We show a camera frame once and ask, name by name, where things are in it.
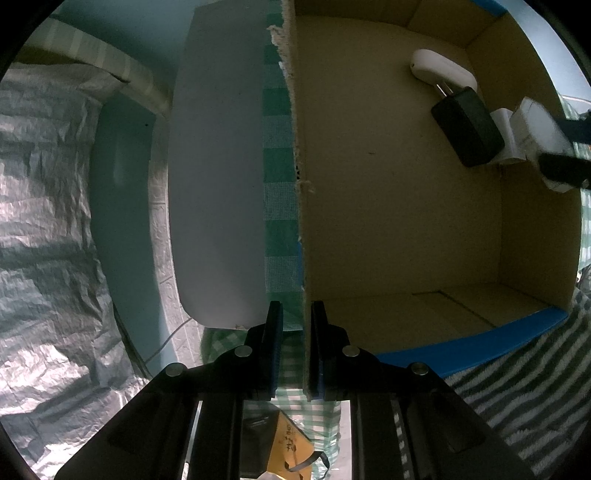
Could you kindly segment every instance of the black and white striped blanket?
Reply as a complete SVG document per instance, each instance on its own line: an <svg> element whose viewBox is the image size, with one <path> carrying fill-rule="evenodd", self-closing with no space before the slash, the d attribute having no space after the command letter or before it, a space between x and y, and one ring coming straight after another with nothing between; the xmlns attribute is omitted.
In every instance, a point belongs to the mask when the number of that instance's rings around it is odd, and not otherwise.
<svg viewBox="0 0 591 480"><path fill-rule="evenodd" d="M446 381L537 478L548 477L580 436L591 408L591 299L576 289L562 324Z"/></svg>

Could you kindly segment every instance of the metal screw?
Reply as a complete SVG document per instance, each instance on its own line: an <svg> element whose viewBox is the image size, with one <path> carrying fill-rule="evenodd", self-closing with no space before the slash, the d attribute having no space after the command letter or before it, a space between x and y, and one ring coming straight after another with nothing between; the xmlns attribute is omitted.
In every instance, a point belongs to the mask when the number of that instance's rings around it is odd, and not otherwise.
<svg viewBox="0 0 591 480"><path fill-rule="evenodd" d="M359 355L359 348L355 345L347 345L343 347L343 355L348 357L354 357Z"/></svg>
<svg viewBox="0 0 591 480"><path fill-rule="evenodd" d="M252 353L252 348L250 348L248 345L237 346L234 349L234 355L236 355L240 358L246 358L247 356L251 356L251 353Z"/></svg>
<svg viewBox="0 0 591 480"><path fill-rule="evenodd" d="M169 377L177 377L184 371L184 365L179 363L173 363L166 367L166 374Z"/></svg>
<svg viewBox="0 0 591 480"><path fill-rule="evenodd" d="M414 362L410 366L410 370L412 370L415 375L427 375L429 373L429 367L422 362Z"/></svg>

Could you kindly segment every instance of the gray panel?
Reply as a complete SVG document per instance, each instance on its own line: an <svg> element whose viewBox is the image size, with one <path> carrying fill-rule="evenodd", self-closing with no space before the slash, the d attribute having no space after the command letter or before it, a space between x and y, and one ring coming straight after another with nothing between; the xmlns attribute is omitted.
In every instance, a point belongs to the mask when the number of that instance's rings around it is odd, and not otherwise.
<svg viewBox="0 0 591 480"><path fill-rule="evenodd" d="M168 197L181 303L199 323L264 322L265 0L197 8L174 91Z"/></svg>

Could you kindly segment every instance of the crumpled foil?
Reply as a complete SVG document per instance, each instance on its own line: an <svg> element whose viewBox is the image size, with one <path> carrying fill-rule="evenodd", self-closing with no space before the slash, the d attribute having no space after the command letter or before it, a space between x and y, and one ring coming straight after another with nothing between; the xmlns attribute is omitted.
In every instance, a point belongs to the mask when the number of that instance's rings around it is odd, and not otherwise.
<svg viewBox="0 0 591 480"><path fill-rule="evenodd" d="M15 65L0 83L0 421L41 479L145 383L90 235L90 151L120 87L81 64Z"/></svg>

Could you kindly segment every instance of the cardboard box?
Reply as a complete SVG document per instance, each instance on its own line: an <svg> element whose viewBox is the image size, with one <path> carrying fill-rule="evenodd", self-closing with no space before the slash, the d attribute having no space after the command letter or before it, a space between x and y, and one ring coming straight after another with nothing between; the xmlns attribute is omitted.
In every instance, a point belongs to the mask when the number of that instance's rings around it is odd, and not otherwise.
<svg viewBox="0 0 591 480"><path fill-rule="evenodd" d="M579 191L551 192L529 163L462 166L431 116L436 91L410 71L428 48L474 73L491 111L528 96L563 116L515 20L470 0L295 0L295 13L308 300L324 300L329 322L376 354L528 319L527 335L490 346L496 356L564 318Z"/></svg>

